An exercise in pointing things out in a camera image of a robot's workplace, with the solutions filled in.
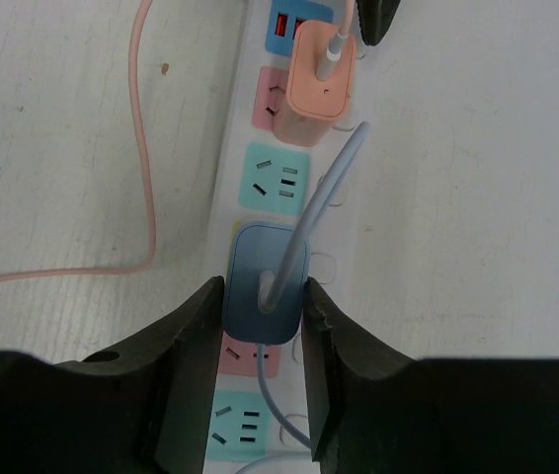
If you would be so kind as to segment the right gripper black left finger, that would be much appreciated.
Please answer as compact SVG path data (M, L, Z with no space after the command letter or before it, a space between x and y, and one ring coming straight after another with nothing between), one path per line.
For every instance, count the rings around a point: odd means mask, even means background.
M200 473L224 280L81 361L0 351L0 473Z

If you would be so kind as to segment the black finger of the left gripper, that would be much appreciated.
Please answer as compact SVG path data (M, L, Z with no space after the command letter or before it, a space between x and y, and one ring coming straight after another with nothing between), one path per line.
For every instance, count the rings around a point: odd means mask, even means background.
M365 45L379 45L389 31L400 0L357 0L359 30Z

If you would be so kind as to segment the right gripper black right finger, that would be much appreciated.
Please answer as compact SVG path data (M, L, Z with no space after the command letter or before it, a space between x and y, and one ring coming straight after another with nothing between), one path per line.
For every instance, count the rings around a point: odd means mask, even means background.
M559 473L559 358L413 359L315 279L301 332L324 473Z

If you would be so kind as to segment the pink charger plug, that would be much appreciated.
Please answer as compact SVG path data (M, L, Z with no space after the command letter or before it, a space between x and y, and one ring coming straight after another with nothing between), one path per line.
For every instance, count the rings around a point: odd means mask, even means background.
M327 80L317 77L319 61L338 32L329 23L308 20L297 30L285 93L273 118L275 137L288 144L312 147L348 112L351 105L356 41L346 40Z

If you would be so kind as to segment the white colourful power strip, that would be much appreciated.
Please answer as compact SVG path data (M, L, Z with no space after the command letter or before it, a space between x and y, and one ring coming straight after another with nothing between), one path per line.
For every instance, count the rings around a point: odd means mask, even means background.
M307 241L308 277L338 301L349 292L359 212L359 173L369 152L368 78L359 26L351 105L312 147L278 140L273 118L285 93L293 42L308 20L337 28L347 1L251 1L235 69L208 226L203 271L227 269L239 228L263 221L291 226L290 246ZM223 329L204 471L315 473L309 455L308 410L296 334L282 345L237 341Z

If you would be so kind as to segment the blue charger plug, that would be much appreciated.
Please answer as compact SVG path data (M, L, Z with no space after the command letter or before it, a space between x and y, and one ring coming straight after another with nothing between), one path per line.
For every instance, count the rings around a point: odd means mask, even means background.
M282 345L296 334L308 277L307 241L290 246L293 228L254 221L236 232L227 269L222 326L231 338Z

